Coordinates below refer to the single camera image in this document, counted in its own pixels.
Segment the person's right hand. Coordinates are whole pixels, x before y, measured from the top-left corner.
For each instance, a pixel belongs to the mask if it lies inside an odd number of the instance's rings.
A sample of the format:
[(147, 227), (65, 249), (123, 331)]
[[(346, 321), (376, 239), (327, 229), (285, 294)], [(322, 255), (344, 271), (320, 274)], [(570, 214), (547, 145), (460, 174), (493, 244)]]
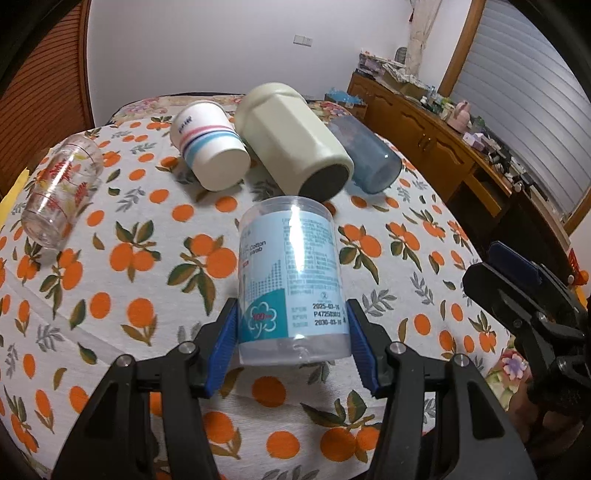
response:
[(533, 379), (528, 378), (511, 398), (511, 422), (532, 457), (563, 453), (583, 431), (583, 422), (557, 412), (543, 412), (529, 398), (532, 386)]

